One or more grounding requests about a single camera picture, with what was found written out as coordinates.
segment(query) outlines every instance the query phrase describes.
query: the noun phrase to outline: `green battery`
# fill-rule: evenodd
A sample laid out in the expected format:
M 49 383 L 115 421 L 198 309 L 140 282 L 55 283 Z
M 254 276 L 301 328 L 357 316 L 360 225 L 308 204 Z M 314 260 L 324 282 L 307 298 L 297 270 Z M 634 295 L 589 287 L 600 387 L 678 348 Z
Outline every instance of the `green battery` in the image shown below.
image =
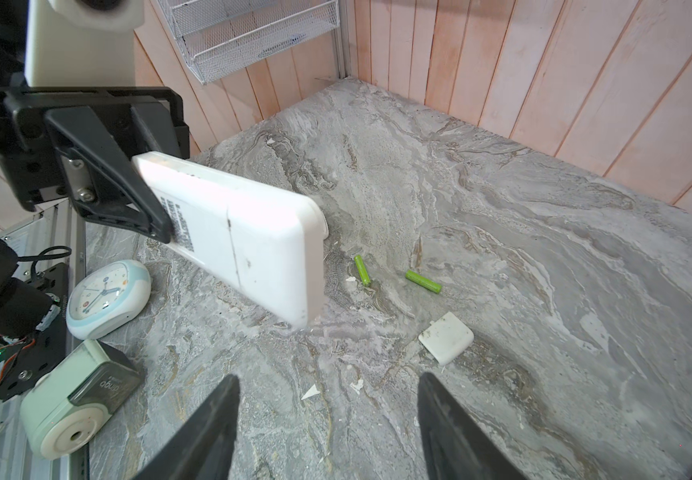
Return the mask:
M 440 290 L 442 290 L 442 285 L 440 285 L 437 282 L 432 282 L 428 278 L 424 276 L 420 276 L 413 272 L 412 270 L 408 270 L 406 274 L 404 274 L 404 277 L 408 279 L 410 282 L 417 283 L 418 285 L 422 286 L 425 289 L 431 290 L 434 293 L 439 293 Z
M 370 286 L 370 275 L 368 275 L 368 269 L 364 268 L 362 255 L 355 256 L 354 263 L 357 264 L 357 272 L 359 272 L 359 277 L 362 279 L 362 285 Z

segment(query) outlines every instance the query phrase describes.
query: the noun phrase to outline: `pencil sharpener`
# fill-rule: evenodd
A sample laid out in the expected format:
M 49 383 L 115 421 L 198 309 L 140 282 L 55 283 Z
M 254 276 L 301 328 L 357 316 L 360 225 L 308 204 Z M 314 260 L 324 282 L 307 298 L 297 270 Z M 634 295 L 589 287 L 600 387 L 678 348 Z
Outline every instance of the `pencil sharpener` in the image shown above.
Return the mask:
M 32 452 L 54 460 L 85 445 L 141 381 L 124 353 L 85 340 L 20 405 Z

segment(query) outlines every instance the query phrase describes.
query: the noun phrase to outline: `black mounting bracket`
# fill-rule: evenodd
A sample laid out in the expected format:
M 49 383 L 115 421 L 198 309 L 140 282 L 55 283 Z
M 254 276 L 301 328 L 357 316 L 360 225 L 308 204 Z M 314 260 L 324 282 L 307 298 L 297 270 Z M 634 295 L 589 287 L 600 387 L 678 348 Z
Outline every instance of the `black mounting bracket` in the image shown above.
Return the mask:
M 5 371 L 0 384 L 0 400 L 5 401 L 30 390 L 66 357 L 66 309 L 69 306 L 69 265 L 53 265 L 29 278 L 26 283 L 43 293 L 51 293 L 60 301 L 60 312 L 43 332 L 36 332 L 34 346 L 18 353 L 11 368 Z
M 188 158 L 169 88 L 0 88 L 0 166 L 28 211 L 69 197 L 86 221 L 167 244 L 170 218 L 130 165 L 152 150 Z

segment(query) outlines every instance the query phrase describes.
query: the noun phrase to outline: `white power bank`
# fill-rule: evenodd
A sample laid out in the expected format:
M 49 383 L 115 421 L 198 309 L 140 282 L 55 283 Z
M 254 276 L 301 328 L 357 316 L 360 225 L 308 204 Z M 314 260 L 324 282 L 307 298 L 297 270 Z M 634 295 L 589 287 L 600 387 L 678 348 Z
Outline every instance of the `white power bank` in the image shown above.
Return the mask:
M 170 248 L 294 329 L 319 315 L 328 226 L 312 199 L 159 152 L 132 163 L 172 220 Z

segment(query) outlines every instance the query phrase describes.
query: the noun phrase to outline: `black cable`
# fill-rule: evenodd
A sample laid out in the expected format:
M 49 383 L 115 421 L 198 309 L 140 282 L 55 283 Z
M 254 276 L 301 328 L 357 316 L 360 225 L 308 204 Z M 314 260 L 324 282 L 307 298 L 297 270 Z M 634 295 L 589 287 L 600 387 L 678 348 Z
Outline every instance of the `black cable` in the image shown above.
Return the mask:
M 62 254 L 52 254 L 52 255 L 45 255 L 47 252 L 52 252 L 53 250 L 58 250 L 58 249 L 64 249 L 65 252 Z M 71 248 L 66 246 L 66 245 L 55 245 L 51 246 L 50 248 L 45 248 L 40 252 L 39 255 L 32 255 L 32 256 L 19 256 L 18 261 L 19 262 L 32 262 L 31 264 L 31 278 L 34 279 L 36 278 L 36 263 L 39 262 L 40 260 L 58 260 L 59 258 L 66 258 L 67 256 L 71 255 Z

